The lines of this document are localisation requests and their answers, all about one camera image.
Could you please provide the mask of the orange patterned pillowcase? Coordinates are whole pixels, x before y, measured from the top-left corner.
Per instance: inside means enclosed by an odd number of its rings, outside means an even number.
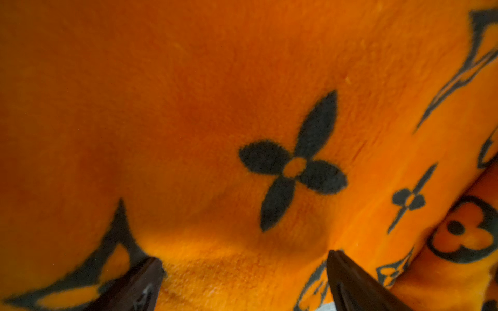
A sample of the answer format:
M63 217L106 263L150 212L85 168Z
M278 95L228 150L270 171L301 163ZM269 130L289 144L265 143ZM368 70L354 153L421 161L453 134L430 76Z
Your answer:
M1 309L497 309L496 1L2 1Z

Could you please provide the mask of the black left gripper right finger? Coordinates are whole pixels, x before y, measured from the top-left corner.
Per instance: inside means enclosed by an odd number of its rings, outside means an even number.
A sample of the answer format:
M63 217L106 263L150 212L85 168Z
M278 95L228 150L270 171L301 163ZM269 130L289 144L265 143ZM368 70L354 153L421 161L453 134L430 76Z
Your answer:
M337 310L411 311L343 251L329 251L326 269Z

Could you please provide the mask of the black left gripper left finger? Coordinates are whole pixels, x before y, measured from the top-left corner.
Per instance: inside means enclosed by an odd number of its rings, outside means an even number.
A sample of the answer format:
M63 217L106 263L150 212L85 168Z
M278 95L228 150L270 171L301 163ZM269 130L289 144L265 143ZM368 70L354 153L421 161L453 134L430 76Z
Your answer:
M165 271L161 260L148 257L119 278L87 311L154 310Z

